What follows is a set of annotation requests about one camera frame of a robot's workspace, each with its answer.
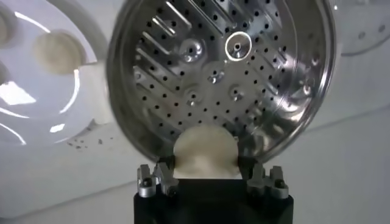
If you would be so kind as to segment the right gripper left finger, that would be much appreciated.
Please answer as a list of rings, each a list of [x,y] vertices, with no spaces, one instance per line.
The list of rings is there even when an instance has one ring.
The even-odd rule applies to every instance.
[[[153,172],[147,164],[137,169],[137,191],[142,198],[150,198],[157,194],[157,187],[163,195],[173,197],[179,185],[174,178],[175,156],[160,158]]]

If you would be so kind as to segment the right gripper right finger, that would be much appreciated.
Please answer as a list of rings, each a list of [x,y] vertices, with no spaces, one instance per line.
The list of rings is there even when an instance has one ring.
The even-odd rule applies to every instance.
[[[284,181],[283,170],[280,166],[273,166],[266,174],[263,164],[254,158],[239,157],[239,171],[247,183],[250,194],[284,200],[289,197],[289,187]]]

